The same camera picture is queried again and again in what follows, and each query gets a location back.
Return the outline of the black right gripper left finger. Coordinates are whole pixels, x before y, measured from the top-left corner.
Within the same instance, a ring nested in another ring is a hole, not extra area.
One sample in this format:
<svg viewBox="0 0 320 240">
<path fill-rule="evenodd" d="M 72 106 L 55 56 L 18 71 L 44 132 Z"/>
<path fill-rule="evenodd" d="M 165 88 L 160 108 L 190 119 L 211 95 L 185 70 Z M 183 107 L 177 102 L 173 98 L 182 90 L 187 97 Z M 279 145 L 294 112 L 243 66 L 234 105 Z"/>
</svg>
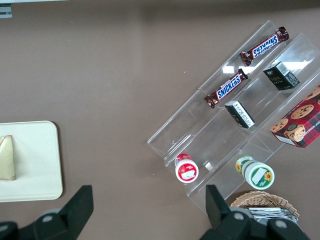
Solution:
<svg viewBox="0 0 320 240">
<path fill-rule="evenodd" d="M 18 231 L 19 240 L 76 240 L 94 210 L 93 189 L 83 185 L 57 212 L 48 212 Z"/>
</svg>

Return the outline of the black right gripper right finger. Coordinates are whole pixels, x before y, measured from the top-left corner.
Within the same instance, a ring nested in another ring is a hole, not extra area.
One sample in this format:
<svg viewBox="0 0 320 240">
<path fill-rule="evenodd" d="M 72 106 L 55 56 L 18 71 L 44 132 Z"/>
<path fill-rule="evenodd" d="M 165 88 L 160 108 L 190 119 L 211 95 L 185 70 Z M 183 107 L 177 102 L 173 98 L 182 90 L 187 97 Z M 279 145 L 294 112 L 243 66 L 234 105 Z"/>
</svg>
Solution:
<svg viewBox="0 0 320 240">
<path fill-rule="evenodd" d="M 202 240 L 248 240 L 251 220 L 245 213 L 231 211 L 216 185 L 207 185 L 205 207 L 211 229 Z"/>
</svg>

